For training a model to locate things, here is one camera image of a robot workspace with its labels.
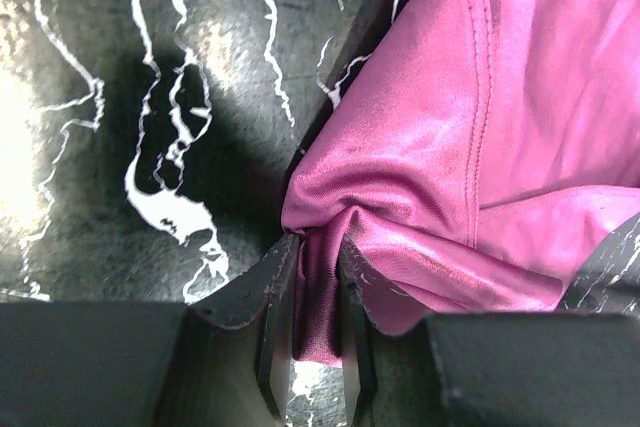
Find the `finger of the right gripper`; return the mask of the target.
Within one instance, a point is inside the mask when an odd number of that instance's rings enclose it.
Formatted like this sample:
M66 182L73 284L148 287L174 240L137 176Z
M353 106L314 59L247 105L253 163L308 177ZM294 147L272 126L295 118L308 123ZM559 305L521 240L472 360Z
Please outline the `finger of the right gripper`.
M586 259L558 311L639 316L639 215L611 232Z

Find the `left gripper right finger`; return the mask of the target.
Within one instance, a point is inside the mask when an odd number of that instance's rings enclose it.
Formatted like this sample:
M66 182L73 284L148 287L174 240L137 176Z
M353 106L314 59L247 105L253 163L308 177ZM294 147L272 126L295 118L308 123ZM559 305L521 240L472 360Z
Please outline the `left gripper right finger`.
M639 322L616 314L438 314L339 251L351 426L635 426Z

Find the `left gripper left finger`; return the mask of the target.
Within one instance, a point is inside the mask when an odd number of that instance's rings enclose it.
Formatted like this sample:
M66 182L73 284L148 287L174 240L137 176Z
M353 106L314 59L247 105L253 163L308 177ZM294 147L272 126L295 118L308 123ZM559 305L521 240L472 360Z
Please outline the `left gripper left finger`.
M191 305L1 307L5 426L280 426L300 241Z

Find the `purple cloth napkin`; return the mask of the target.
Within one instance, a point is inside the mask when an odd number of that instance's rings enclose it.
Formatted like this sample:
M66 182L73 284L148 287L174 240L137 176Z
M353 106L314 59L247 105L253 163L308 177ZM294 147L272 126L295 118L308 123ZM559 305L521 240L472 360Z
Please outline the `purple cloth napkin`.
M639 0L409 0L293 173L294 356L340 244L437 312L552 311L639 210Z

